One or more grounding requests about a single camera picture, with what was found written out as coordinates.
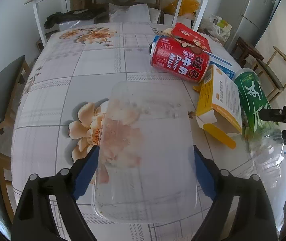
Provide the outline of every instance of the clear plastic lid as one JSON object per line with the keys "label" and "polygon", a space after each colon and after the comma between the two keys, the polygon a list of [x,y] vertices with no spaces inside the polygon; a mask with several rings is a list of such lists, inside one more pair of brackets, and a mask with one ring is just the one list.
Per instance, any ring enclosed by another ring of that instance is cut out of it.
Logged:
{"label": "clear plastic lid", "polygon": [[185,102],[168,85],[120,82],[113,87],[94,192],[99,216],[162,223],[195,214],[195,159]]}

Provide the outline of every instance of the green label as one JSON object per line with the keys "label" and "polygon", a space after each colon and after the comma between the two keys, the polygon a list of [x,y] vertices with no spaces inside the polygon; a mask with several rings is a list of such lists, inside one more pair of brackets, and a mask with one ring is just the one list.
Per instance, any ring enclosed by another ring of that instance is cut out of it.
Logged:
{"label": "green label", "polygon": [[254,133],[266,121],[259,118],[259,111],[271,108],[262,91],[259,77],[252,71],[241,73],[235,80],[240,94],[240,102],[248,118],[249,127]]}

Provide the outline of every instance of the yellow plastic bag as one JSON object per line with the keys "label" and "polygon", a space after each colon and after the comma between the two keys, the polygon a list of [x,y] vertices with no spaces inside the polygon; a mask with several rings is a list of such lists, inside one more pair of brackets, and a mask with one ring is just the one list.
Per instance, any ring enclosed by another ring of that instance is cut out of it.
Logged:
{"label": "yellow plastic bag", "polygon": [[[163,9],[166,14],[175,14],[176,6],[179,0],[175,0]],[[197,0],[182,0],[181,8],[179,11],[179,16],[185,15],[187,13],[194,14],[194,12],[199,8],[200,3]]]}

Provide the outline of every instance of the silver refrigerator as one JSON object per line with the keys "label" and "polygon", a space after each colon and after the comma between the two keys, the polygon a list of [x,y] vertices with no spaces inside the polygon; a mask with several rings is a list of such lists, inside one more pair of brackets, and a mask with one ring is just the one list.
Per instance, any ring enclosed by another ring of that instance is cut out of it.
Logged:
{"label": "silver refrigerator", "polygon": [[221,0],[217,15],[231,26],[224,47],[231,52],[239,37],[255,45],[264,33],[276,0]]}

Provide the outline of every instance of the yellow and white box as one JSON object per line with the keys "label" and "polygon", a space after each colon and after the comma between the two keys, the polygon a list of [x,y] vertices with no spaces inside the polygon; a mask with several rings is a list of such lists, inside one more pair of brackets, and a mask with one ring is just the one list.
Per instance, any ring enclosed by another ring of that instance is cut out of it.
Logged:
{"label": "yellow and white box", "polygon": [[211,65],[201,85],[196,109],[200,128],[231,149],[231,138],[242,133],[241,105],[236,84],[216,65]]}

